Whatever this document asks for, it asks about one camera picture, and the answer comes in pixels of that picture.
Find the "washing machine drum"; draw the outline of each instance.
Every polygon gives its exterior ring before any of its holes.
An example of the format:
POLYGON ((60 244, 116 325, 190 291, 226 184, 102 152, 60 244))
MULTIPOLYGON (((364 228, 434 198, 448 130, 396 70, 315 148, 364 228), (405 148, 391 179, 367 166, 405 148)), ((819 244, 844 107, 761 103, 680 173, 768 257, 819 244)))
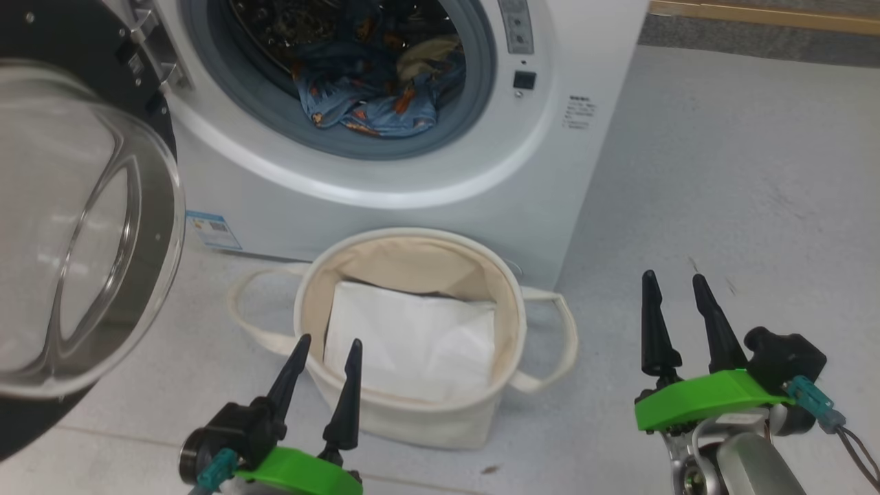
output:
POLYGON ((463 136, 495 79, 480 0, 181 0, 210 76, 313 149, 407 159, 463 136))
POLYGON ((0 460, 137 344, 180 258, 158 75, 95 0, 0 4, 0 460))

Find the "white cloth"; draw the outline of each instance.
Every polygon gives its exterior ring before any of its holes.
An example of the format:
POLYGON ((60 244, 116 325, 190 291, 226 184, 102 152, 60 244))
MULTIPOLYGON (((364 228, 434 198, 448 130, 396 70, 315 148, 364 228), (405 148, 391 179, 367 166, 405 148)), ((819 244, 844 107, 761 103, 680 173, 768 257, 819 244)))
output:
POLYGON ((339 282, 324 364, 342 377, 355 338, 363 342, 362 388, 432 403, 463 399, 491 383, 495 304, 339 282))

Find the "gray floor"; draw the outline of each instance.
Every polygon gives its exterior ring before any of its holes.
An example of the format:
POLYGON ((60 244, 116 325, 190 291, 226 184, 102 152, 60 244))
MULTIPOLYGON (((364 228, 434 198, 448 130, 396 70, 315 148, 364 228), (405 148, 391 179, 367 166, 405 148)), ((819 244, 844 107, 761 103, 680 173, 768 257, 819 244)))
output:
MULTIPOLYGON (((878 88, 876 70, 638 48, 559 283, 580 327, 576 369, 535 396, 508 391, 480 451, 363 435, 346 462, 367 475, 366 492, 669 493, 662 441, 633 418, 651 384, 639 372, 648 268, 683 376, 708 364, 690 285, 698 270, 740 336, 761 324, 824 350, 820 386, 880 448, 878 88)), ((231 281, 266 264, 190 236, 150 333, 59 427, 0 464, 4 492, 185 493, 182 440, 226 401, 265 391, 282 364, 224 308, 231 281)), ((247 317, 289 328, 295 289, 267 279, 243 301, 247 317)), ((523 366, 540 373, 558 335, 546 308, 529 312, 523 366)), ((329 416, 301 380, 283 443, 317 453, 329 416)), ((813 431, 776 445, 807 492, 869 493, 835 438, 813 431)))

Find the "clothes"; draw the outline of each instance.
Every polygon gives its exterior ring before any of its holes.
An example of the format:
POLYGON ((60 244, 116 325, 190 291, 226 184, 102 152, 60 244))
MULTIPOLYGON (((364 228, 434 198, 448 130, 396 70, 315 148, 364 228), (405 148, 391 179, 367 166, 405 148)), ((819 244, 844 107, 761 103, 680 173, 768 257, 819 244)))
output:
POLYGON ((436 68, 429 63, 441 62, 449 53, 461 45, 456 34, 437 36, 408 49, 397 59, 397 75, 402 83, 413 80, 423 72, 435 73, 436 68))
POLYGON ((395 23, 383 15, 378 0, 348 0, 335 41, 296 47, 290 73, 315 126, 327 129, 341 123, 381 137, 409 137, 434 127, 440 94, 465 79, 464 49, 458 41, 446 49, 451 40, 416 45, 420 51, 407 60, 418 69, 401 84, 395 23), (443 50, 435 46, 440 44, 443 50), (445 56, 438 56, 441 51, 445 56))

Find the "washing machine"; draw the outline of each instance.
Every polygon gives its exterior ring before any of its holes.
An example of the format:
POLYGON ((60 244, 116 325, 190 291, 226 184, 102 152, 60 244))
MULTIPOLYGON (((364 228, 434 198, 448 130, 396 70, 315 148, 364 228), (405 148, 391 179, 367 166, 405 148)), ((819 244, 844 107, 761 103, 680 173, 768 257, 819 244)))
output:
POLYGON ((312 260, 362 231, 433 227, 485 244, 544 288, 560 274, 647 7, 438 0, 466 76, 438 102, 434 128, 384 138, 306 116, 290 74, 241 22, 279 0, 106 1, 146 54, 120 60, 130 83, 141 64, 160 75, 189 232, 206 246, 312 260))

